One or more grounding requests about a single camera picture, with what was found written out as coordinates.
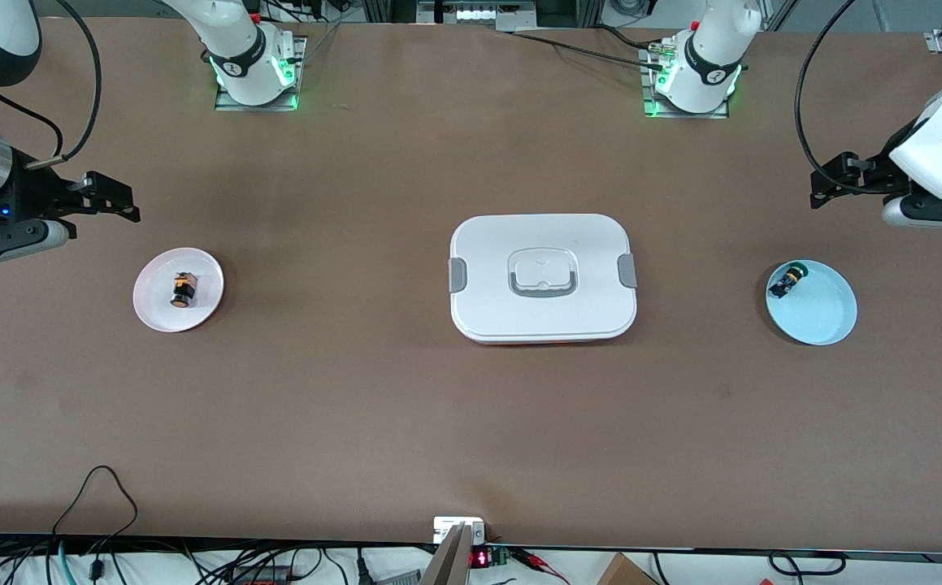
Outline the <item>grey metal bracket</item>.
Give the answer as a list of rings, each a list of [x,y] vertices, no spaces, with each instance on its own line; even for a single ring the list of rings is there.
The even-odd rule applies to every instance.
[[[478,522],[451,522],[442,530],[442,541],[423,571],[418,585],[468,585],[471,550],[479,534]]]

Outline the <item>white connector strip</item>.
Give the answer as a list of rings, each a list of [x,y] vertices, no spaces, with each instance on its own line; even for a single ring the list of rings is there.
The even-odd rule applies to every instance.
[[[496,26],[535,26],[534,2],[455,3],[445,8],[460,24],[493,24]]]

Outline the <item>light blue round plate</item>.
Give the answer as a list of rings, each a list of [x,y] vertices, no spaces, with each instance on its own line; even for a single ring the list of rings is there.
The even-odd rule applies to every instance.
[[[780,332],[804,345],[827,347],[845,340],[858,316],[853,288],[838,270],[823,262],[804,258],[794,262],[803,262],[809,274],[787,296],[776,299],[768,293],[768,286],[790,262],[771,272],[764,293],[769,319]]]

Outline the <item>pink round plate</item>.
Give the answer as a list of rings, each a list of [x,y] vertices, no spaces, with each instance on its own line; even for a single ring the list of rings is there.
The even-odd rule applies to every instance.
[[[176,273],[197,277],[189,308],[170,304]],[[141,271],[132,291],[137,317],[155,331],[177,333],[199,327],[217,311],[225,289],[224,271],[210,253],[196,248],[174,248],[155,256]]]

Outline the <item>green push-button switch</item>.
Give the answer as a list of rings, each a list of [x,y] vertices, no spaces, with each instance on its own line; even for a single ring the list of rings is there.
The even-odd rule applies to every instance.
[[[790,262],[785,271],[768,286],[768,293],[776,299],[782,299],[791,292],[799,281],[809,274],[809,268],[803,262]]]

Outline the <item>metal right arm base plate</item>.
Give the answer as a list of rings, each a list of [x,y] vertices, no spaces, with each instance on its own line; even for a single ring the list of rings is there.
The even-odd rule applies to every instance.
[[[258,105],[247,105],[234,100],[227,93],[226,85],[220,74],[217,73],[215,81],[218,88],[215,90],[215,111],[247,111],[247,112],[291,112],[298,111],[300,104],[300,89],[304,67],[304,56],[307,47],[307,37],[293,37],[289,31],[284,34],[285,40],[277,50],[279,56],[270,60],[274,77],[272,80],[280,86],[280,92],[273,100]]]

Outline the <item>small white device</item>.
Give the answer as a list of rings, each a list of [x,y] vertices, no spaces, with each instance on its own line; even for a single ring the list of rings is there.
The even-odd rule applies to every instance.
[[[470,525],[475,547],[483,545],[486,542],[487,526],[486,522],[478,516],[435,516],[433,519],[432,543],[441,544],[449,530],[458,525]]]

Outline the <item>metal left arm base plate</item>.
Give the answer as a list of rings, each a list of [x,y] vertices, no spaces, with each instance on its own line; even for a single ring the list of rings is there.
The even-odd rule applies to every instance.
[[[640,68],[641,86],[643,96],[643,112],[646,116],[659,119],[726,119],[728,117],[728,103],[736,89],[731,82],[723,93],[718,107],[707,112],[691,112],[675,106],[668,96],[658,92],[661,85],[668,82],[675,71],[674,48],[671,45],[649,43],[646,49],[638,50],[638,57],[646,64],[659,64],[660,71],[650,70],[648,67]]]

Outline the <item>brown cardboard box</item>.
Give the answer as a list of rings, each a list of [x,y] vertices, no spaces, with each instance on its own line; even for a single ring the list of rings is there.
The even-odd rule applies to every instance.
[[[616,552],[596,585],[662,585],[622,552]]]

